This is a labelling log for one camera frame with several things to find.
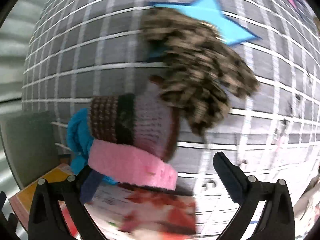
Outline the leopard print fabric piece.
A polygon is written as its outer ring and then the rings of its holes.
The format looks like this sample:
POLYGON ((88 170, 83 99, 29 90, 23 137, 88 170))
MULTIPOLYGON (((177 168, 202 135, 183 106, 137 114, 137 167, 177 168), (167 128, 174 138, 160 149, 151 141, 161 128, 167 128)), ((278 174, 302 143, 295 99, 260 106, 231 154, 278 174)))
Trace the leopard print fabric piece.
POLYGON ((204 136, 230 112, 227 92, 246 99, 259 81, 245 61, 221 41, 216 26, 173 8, 153 7, 143 16, 145 40, 167 66, 160 97, 178 108, 192 132, 204 136))

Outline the blue cloth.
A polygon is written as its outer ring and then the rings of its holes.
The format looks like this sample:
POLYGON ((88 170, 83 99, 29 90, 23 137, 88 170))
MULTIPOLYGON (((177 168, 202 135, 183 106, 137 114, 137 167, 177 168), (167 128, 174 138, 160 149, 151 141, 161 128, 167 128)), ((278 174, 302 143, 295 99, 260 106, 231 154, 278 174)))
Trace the blue cloth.
POLYGON ((67 126, 67 145, 76 154, 71 162, 71 169, 74 174, 88 164, 89 153, 94 142, 88 126, 88 111, 86 108, 75 113, 67 126))

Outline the grey checked star blanket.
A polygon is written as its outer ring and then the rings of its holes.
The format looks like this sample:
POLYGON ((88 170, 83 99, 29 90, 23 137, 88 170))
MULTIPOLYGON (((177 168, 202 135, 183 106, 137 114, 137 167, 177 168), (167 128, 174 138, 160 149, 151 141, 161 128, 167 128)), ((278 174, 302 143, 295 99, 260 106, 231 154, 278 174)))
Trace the grey checked star blanket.
MULTIPOLYGON (((138 36, 150 2, 196 0, 48 0, 25 62, 23 108, 54 115, 55 145, 70 152, 67 123, 94 95, 141 92, 160 64, 148 63, 138 36)), ((181 122, 171 164, 178 185, 195 192, 201 237, 215 239, 237 205, 218 180, 212 157, 223 151, 259 180, 287 182, 292 202, 319 167, 319 35, 304 0, 208 0, 234 50, 260 81, 247 100, 207 133, 209 152, 181 122)))

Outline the white red tissue pack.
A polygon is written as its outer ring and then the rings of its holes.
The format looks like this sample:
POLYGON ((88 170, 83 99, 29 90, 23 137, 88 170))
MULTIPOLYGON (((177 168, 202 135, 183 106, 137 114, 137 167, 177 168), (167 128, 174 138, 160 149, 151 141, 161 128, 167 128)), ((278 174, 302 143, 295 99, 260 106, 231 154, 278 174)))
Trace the white red tissue pack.
POLYGON ((85 207, 107 239, 192 239, 196 235, 192 196, 102 183, 85 207))

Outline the small pink foam sponge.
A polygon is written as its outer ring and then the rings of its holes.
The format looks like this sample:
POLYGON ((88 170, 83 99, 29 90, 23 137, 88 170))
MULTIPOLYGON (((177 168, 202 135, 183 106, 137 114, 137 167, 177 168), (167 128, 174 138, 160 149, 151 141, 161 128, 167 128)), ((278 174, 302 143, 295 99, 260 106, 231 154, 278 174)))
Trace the small pink foam sponge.
POLYGON ((95 139, 88 165, 119 183, 174 190, 177 172, 158 157, 130 145, 95 139))

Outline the brown purple knitted hat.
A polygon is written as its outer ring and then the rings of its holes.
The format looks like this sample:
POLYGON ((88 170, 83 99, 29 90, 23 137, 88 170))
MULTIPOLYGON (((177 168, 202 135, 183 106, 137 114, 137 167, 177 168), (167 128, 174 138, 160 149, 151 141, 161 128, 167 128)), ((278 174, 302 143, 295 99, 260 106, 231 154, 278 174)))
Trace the brown purple knitted hat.
POLYGON ((95 139, 132 145, 163 161, 177 147, 179 111, 160 98, 163 78, 150 77, 143 93, 95 96, 88 111, 88 125, 95 139))

